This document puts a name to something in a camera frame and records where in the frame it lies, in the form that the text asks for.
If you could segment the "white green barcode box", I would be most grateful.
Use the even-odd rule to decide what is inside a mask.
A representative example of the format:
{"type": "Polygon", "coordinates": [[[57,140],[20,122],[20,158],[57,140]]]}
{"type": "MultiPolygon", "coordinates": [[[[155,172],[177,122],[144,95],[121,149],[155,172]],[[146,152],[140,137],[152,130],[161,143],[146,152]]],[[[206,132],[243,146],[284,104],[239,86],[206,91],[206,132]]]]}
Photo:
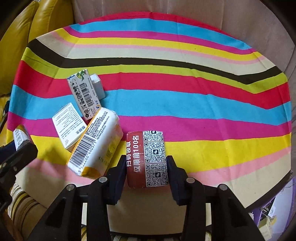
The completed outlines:
{"type": "Polygon", "coordinates": [[[84,69],[71,75],[67,82],[83,117],[87,121],[92,119],[101,108],[101,104],[88,70],[84,69]]]}

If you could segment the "purple white storage box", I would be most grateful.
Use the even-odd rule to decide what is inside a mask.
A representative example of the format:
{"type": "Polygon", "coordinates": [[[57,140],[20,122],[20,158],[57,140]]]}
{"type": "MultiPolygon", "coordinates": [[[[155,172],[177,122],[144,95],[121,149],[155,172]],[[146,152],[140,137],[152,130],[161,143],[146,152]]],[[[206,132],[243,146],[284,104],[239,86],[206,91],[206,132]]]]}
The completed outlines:
{"type": "Polygon", "coordinates": [[[295,177],[270,202],[249,215],[265,240],[295,240],[295,177]]]}

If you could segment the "white text medicine box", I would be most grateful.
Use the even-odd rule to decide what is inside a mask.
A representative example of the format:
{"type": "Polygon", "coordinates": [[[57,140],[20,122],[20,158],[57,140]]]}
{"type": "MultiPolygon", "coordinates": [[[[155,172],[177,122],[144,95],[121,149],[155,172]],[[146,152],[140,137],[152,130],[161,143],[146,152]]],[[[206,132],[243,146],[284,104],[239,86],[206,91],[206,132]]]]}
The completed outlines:
{"type": "Polygon", "coordinates": [[[52,121],[63,147],[72,152],[87,127],[86,123],[70,102],[52,117],[52,121]]]}

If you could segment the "beige curtain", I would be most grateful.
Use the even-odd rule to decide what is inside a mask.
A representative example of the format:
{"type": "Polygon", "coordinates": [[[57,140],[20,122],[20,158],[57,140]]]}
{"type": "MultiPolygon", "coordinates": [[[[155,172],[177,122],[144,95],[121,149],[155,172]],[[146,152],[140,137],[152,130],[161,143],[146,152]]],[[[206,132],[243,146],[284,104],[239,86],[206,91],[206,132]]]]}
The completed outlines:
{"type": "Polygon", "coordinates": [[[269,1],[73,1],[75,21],[130,11],[184,16],[212,25],[266,56],[287,77],[295,74],[295,33],[269,1]]]}

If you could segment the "yellow leather cushion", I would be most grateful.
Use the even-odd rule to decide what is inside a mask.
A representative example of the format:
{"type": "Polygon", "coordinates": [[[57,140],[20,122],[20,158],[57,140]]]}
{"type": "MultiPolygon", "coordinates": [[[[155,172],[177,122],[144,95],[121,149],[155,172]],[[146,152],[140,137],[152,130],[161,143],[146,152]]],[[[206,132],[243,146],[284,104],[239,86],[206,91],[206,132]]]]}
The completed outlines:
{"type": "Polygon", "coordinates": [[[27,44],[72,23],[72,1],[30,1],[1,37],[1,96],[11,93],[16,70],[27,44]]]}

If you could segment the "small grey white box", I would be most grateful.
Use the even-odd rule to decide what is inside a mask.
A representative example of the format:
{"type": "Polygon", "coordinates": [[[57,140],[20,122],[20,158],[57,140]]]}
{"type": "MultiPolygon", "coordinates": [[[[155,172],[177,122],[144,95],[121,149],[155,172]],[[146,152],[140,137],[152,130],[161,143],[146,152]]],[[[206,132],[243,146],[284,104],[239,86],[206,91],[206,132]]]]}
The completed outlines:
{"type": "Polygon", "coordinates": [[[99,76],[96,74],[93,74],[93,75],[90,75],[90,79],[92,81],[92,84],[93,84],[93,87],[95,89],[98,99],[99,100],[104,99],[106,97],[106,95],[105,95],[105,92],[103,89],[102,81],[99,78],[99,76]]]}

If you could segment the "red QR code box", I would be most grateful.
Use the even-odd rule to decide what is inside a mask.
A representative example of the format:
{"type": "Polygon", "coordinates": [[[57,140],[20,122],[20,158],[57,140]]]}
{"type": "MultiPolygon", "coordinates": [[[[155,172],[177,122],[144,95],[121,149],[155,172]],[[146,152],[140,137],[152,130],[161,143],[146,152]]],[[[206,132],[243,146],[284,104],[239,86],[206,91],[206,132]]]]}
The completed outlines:
{"type": "Polygon", "coordinates": [[[126,135],[127,184],[130,188],[168,185],[164,135],[161,131],[135,131],[126,135]]]}

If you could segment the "small white yellow box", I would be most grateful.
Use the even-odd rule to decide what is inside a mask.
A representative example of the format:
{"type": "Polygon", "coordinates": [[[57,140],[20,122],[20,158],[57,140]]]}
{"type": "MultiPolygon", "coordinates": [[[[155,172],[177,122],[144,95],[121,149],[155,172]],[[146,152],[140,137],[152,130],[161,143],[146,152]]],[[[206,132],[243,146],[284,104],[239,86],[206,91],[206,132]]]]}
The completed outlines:
{"type": "Polygon", "coordinates": [[[31,137],[24,125],[18,125],[13,131],[15,148],[18,151],[22,146],[31,142],[31,137]]]}

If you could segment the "colourful striped cloth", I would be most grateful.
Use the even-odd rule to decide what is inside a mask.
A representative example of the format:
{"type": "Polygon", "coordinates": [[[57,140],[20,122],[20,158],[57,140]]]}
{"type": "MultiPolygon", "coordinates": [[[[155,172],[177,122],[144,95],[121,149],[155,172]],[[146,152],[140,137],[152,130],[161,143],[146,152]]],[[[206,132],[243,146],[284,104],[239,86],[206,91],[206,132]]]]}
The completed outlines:
{"type": "Polygon", "coordinates": [[[103,83],[102,106],[124,133],[158,130],[166,154],[200,182],[226,183],[249,206],[290,171],[291,104],[286,75],[241,40],[195,20],[159,13],[96,18],[44,34],[24,51],[6,139],[23,124],[38,148],[29,169],[35,198],[50,203],[63,183],[86,184],[66,166],[53,115],[74,103],[70,75],[103,83]],[[41,183],[50,184],[40,191],[41,183]]]}

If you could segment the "white yellow barcode box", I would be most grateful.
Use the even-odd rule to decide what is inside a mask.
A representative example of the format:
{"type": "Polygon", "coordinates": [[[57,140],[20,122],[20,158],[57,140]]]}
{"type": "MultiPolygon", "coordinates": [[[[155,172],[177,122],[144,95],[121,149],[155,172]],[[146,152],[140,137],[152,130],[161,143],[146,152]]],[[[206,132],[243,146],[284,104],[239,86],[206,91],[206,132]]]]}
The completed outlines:
{"type": "Polygon", "coordinates": [[[97,179],[103,176],[122,137],[118,115],[101,108],[79,138],[67,166],[81,177],[97,179]]]}

